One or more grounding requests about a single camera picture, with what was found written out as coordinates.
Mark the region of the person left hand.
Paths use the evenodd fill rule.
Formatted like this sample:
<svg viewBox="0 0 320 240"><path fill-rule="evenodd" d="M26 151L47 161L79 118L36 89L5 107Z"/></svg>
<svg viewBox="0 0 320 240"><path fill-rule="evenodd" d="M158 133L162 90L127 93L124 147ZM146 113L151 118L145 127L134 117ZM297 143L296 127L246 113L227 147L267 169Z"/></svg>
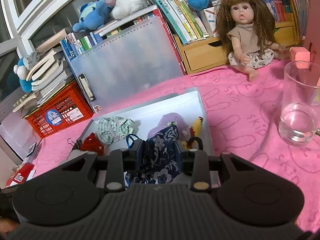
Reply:
<svg viewBox="0 0 320 240"><path fill-rule="evenodd" d="M8 218L0 219L0 233L8 233L15 230L20 224Z"/></svg>

